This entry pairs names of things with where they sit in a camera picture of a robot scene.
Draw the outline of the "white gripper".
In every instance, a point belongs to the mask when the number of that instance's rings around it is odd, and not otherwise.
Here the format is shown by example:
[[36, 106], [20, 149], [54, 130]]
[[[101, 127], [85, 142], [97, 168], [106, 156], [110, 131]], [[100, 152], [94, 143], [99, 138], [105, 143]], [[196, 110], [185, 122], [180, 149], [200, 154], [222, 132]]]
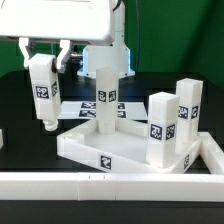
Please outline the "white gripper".
[[0, 0], [0, 37], [20, 37], [25, 69], [32, 57], [29, 38], [61, 40], [56, 69], [63, 73], [71, 41], [91, 45], [114, 41], [113, 7], [113, 0]]

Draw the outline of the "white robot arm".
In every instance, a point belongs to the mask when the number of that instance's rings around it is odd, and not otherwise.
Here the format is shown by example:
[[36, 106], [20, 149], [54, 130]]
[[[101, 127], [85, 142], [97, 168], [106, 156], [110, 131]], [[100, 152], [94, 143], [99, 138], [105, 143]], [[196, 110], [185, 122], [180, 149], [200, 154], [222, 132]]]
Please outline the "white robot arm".
[[56, 69], [62, 73], [75, 45], [82, 45], [80, 76], [96, 77], [103, 67], [133, 76], [130, 50], [124, 41], [123, 0], [0, 0], [0, 39], [17, 40], [24, 65], [31, 43], [58, 43]]

